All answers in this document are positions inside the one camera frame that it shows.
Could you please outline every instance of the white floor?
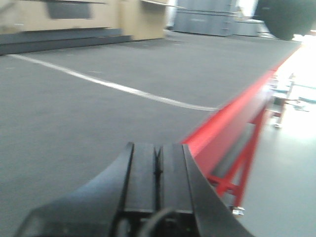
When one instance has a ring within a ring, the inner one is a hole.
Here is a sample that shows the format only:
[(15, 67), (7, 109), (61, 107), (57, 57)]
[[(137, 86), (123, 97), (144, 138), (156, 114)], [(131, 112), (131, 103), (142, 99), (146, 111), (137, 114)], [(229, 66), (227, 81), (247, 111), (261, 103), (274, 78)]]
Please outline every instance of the white floor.
[(261, 135), (240, 221), (257, 237), (316, 236), (316, 108), (289, 106)]

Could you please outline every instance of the floor marking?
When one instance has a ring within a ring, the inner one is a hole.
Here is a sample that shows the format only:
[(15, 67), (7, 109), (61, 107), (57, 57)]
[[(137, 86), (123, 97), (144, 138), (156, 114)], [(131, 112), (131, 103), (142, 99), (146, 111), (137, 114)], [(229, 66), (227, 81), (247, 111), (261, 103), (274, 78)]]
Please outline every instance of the floor marking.
[(106, 81), (106, 80), (100, 80), (99, 78), (96, 78), (96, 77), (88, 76), (88, 75), (85, 75), (85, 74), (73, 71), (71, 69), (68, 69), (68, 68), (65, 68), (65, 67), (62, 67), (62, 66), (58, 66), (58, 65), (55, 65), (55, 64), (52, 64), (52, 63), (44, 62), (42, 60), (26, 57), (26, 56), (23, 56), (23, 55), (10, 54), (9, 56), (13, 57), (13, 58), (24, 60), (24, 61), (40, 64), (42, 66), (45, 66), (45, 67), (48, 67), (48, 68), (51, 68), (51, 69), (55, 69), (55, 70), (58, 70), (60, 72), (64, 72), (66, 74), (72, 75), (72, 76), (77, 77), (77, 78), (81, 78), (81, 79), (84, 79), (84, 80), (87, 80), (87, 81), (90, 81), (90, 82), (93, 82), (93, 83), (96, 83), (96, 84), (104, 85), (104, 86), (107, 86), (109, 88), (113, 88), (113, 89), (116, 89), (116, 90), (127, 92), (127, 93), (130, 93), (130, 94), (133, 94), (133, 95), (137, 95), (137, 96), (140, 96), (140, 97), (143, 97), (143, 98), (150, 99), (150, 100), (155, 100), (155, 101), (158, 101), (158, 102), (161, 102), (161, 103), (165, 103), (165, 104), (168, 104), (168, 105), (177, 106), (177, 107), (186, 108), (186, 109), (192, 109), (192, 110), (201, 110), (201, 111), (218, 111), (219, 110), (219, 109), (214, 108), (214, 107), (205, 107), (205, 106), (199, 106), (199, 105), (192, 105), (192, 104), (184, 103), (184, 102), (181, 102), (181, 101), (177, 101), (177, 100), (173, 100), (173, 99), (169, 99), (169, 98), (153, 95), (153, 94), (150, 94), (150, 93), (138, 90), (138, 89), (134, 89), (134, 88), (131, 88), (131, 87), (128, 87), (128, 86), (120, 85), (120, 84), (117, 84), (117, 83), (114, 83), (114, 82), (110, 82), (110, 81)]

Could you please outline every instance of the red metal frame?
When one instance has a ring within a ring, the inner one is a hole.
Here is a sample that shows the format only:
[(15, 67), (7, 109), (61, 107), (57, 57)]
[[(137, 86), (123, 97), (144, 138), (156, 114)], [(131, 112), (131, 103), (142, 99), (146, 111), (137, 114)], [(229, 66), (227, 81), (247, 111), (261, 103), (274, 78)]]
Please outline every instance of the red metal frame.
[[(235, 196), (234, 206), (241, 205), (260, 131), (266, 119), (270, 117), (267, 113), (272, 97), (269, 81), (283, 62), (268, 71), (182, 141), (183, 144), (189, 145), (200, 170), (209, 182), (215, 185), (218, 195), (223, 196), (229, 192)], [(251, 139), (223, 178), (212, 176), (211, 172), (240, 137), (247, 123), (255, 124)], [(233, 179), (240, 172), (239, 183), (234, 184)]]

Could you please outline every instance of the gray panel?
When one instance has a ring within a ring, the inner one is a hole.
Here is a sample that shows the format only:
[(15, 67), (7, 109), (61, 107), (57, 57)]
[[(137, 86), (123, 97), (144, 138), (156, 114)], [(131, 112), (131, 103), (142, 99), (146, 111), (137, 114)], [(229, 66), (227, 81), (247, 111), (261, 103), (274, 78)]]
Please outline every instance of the gray panel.
[(75, 1), (48, 1), (46, 3), (51, 19), (91, 18), (90, 3)]
[(236, 0), (178, 0), (178, 5), (187, 10), (231, 12), (236, 9)]
[(190, 33), (207, 34), (208, 15), (190, 14), (189, 31)]
[(185, 9), (191, 9), (191, 0), (178, 0), (178, 6), (184, 7)]
[(233, 34), (234, 25), (233, 14), (181, 11), (177, 12), (174, 31), (229, 36)]
[(214, 11), (232, 12), (235, 11), (236, 0), (215, 0)]
[(189, 32), (189, 20), (190, 14), (185, 12), (177, 12), (176, 18), (174, 19), (174, 31)]
[(233, 34), (233, 16), (209, 15), (207, 34), (215, 36), (229, 36)]
[(191, 10), (214, 11), (216, 0), (194, 0)]

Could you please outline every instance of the red support leg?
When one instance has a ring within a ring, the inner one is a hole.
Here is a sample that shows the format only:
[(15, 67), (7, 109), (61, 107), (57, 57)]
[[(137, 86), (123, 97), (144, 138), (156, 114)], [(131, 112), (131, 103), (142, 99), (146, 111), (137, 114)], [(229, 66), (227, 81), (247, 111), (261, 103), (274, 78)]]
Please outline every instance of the red support leg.
[(241, 201), (242, 201), (242, 198), (244, 195), (244, 191), (245, 191), (246, 183), (247, 183), (247, 180), (249, 177), (251, 165), (252, 165), (252, 162), (254, 159), (256, 147), (258, 144), (260, 131), (261, 131), (261, 128), (262, 128), (264, 121), (265, 121), (265, 119), (264, 119), (265, 112), (266, 112), (266, 107), (263, 108), (263, 110), (259, 113), (259, 115), (254, 120), (255, 130), (253, 132), (251, 140), (249, 141), (249, 145), (247, 146), (247, 151), (246, 151), (247, 159), (244, 163), (244, 168), (243, 168), (243, 171), (241, 174), (239, 185), (234, 193), (234, 195), (236, 196), (234, 206), (241, 205)]

